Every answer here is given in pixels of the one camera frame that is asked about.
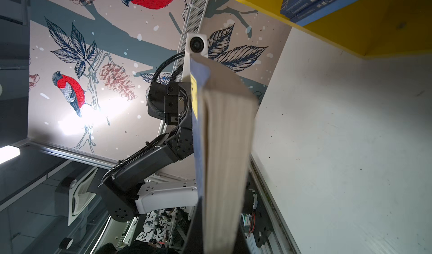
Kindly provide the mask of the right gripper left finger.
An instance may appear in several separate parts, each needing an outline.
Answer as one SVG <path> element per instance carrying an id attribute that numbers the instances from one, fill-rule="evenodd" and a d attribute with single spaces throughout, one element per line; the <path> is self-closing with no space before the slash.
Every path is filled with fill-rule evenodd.
<path id="1" fill-rule="evenodd" d="M 203 202 L 198 201 L 195 215 L 190 224 L 186 243 L 183 246 L 181 254 L 203 254 Z"/>

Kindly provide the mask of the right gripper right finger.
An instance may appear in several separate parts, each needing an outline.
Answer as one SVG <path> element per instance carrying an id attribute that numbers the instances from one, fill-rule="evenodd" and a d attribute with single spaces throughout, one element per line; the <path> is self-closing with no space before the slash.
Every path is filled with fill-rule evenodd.
<path id="1" fill-rule="evenodd" d="M 251 251 L 248 247 L 245 234 L 244 234 L 244 227 L 242 222 L 239 222 L 237 225 L 237 233 L 236 233 L 236 240 L 234 245 L 234 250 L 232 252 L 233 254 L 251 254 Z"/>

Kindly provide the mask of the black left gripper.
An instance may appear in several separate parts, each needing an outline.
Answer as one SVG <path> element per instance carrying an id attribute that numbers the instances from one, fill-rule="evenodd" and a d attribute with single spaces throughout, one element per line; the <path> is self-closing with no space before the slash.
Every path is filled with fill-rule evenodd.
<path id="1" fill-rule="evenodd" d="M 191 84 L 170 82 L 165 86 L 164 122 L 166 125 L 192 125 Z"/>

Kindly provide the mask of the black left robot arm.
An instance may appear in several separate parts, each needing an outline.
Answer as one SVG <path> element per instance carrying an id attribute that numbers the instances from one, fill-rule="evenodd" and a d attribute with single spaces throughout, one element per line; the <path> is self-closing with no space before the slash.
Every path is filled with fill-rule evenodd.
<path id="1" fill-rule="evenodd" d="M 183 66 L 175 69 L 168 83 L 158 82 L 162 71 L 184 56 L 185 53 L 181 52 L 164 61 L 154 73 L 148 90 L 148 114 L 173 126 L 173 130 L 147 142 L 144 148 L 119 161 L 102 177 L 99 195 L 116 221 L 127 222 L 139 216 L 136 201 L 146 178 L 185 159 L 194 151 L 191 85 L 176 80 Z"/>

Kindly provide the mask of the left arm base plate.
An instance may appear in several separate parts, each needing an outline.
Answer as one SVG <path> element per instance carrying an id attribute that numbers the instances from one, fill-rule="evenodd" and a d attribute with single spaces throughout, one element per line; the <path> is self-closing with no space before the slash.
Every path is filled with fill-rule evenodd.
<path id="1" fill-rule="evenodd" d="M 244 194 L 241 225 L 246 238 L 253 237 L 256 246 L 261 248 L 268 242 L 274 229 L 252 173 L 247 175 Z"/>

